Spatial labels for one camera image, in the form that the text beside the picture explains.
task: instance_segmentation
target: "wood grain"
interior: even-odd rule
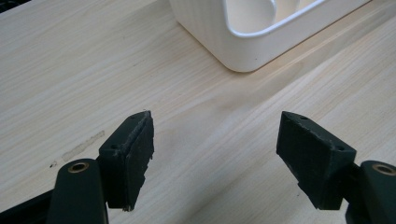
[[[0,14],[0,211],[95,158],[152,111],[155,153],[110,223],[345,223],[313,208],[276,155],[282,110],[396,163],[396,3],[373,0],[250,74],[224,68],[166,0],[36,0]]]

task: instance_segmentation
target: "white container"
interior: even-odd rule
[[[170,0],[177,21],[226,67],[256,70],[369,0]]]

